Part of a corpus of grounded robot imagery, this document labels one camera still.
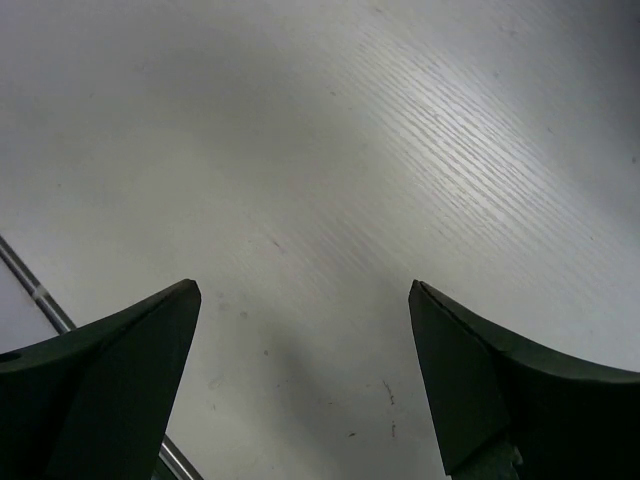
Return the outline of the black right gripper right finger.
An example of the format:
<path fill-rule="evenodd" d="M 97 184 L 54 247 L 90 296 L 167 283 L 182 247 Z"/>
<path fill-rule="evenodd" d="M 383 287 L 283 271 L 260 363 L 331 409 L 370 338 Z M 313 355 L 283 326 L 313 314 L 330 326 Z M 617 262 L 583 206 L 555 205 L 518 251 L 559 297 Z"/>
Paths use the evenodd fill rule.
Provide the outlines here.
<path fill-rule="evenodd" d="M 408 303 L 449 477 L 638 477 L 637 373 L 545 347 L 421 281 Z"/>

